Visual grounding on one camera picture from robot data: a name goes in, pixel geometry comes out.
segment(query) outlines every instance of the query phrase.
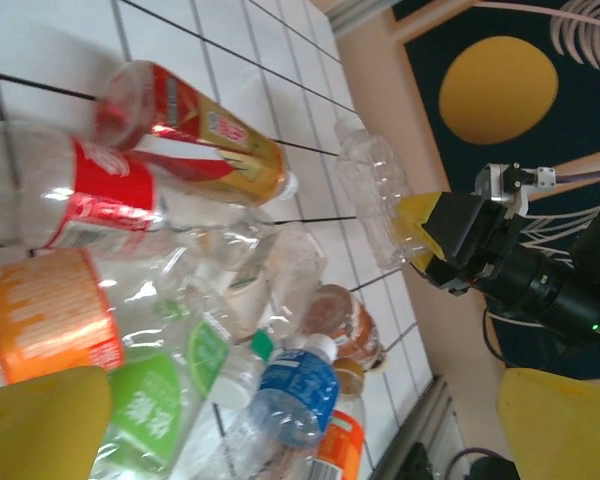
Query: blue label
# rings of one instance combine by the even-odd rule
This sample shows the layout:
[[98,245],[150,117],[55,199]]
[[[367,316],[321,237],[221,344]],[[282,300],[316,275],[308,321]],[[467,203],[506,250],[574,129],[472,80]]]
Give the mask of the blue label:
[[338,399],[338,378],[327,362],[304,350],[279,355],[264,371],[260,390],[280,390],[299,400],[324,433]]

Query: yellow circle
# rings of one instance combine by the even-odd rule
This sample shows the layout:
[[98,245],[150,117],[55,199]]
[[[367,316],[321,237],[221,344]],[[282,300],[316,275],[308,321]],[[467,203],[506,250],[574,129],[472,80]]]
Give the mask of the yellow circle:
[[549,111],[558,74],[547,56],[524,40],[490,37],[453,61],[440,87],[440,115],[458,137],[476,145],[526,132]]

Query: white tile floor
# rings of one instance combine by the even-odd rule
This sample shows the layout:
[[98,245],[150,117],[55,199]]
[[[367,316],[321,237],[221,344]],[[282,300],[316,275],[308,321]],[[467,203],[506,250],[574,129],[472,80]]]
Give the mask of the white tile floor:
[[[364,391],[367,478],[431,371],[402,276],[375,266],[337,180],[333,123],[353,105],[328,20],[306,0],[3,0],[0,119],[88,136],[94,96],[125,59],[161,63],[285,146],[299,194],[266,210],[306,222],[329,259],[323,281],[366,301],[390,350],[386,372],[368,375]],[[26,255],[2,248],[0,265]],[[191,478],[200,445],[220,439],[216,419],[230,428],[231,417],[205,408],[172,478]]]

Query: palm leaf illustration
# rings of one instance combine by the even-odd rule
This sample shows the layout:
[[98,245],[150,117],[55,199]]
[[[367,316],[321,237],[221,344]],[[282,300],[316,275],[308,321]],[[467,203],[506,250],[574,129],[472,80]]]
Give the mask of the palm leaf illustration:
[[556,52],[600,70],[600,0],[569,0],[559,10],[506,2],[475,6],[551,16],[549,32]]

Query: orange label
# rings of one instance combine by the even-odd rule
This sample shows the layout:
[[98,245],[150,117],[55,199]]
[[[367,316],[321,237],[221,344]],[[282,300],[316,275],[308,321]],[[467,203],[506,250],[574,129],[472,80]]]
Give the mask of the orange label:
[[83,250],[0,268],[0,366],[7,383],[71,367],[122,366],[122,342]]
[[[334,411],[327,432],[320,442],[317,455],[320,462],[314,462],[315,467],[312,467],[312,474],[308,480],[357,480],[363,443],[364,430],[360,424],[346,413]],[[328,472],[329,468],[332,469],[330,477],[326,476],[327,473],[331,473]]]

